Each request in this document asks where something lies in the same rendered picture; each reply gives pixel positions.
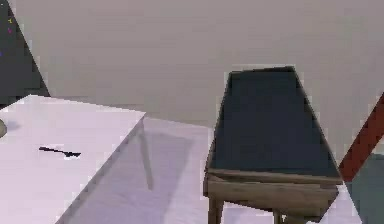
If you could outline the dark wooden chair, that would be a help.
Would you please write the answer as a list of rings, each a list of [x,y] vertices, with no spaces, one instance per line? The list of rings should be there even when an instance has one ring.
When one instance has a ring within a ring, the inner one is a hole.
[[[272,213],[274,224],[319,222],[342,178],[292,66],[228,75],[206,161],[208,224],[225,203]]]

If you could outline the small black utensil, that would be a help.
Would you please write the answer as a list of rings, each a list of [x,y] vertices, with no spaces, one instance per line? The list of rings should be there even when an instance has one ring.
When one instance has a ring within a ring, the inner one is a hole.
[[[49,147],[45,147],[45,146],[39,147],[38,150],[44,151],[44,152],[62,153],[66,157],[79,157],[81,155],[80,152],[63,151],[63,150],[58,150],[58,149],[49,148]]]

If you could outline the white table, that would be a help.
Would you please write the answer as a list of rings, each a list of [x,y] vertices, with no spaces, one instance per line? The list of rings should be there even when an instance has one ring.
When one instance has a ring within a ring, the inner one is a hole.
[[[0,224],[67,224],[135,139],[147,186],[154,185],[141,111],[29,95],[0,118],[8,126],[0,138]]]

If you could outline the red-brown door frame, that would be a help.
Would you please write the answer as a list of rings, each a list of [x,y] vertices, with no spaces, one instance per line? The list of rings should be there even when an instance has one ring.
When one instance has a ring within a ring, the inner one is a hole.
[[[384,136],[384,93],[378,99],[348,152],[339,165],[345,182],[350,182]]]

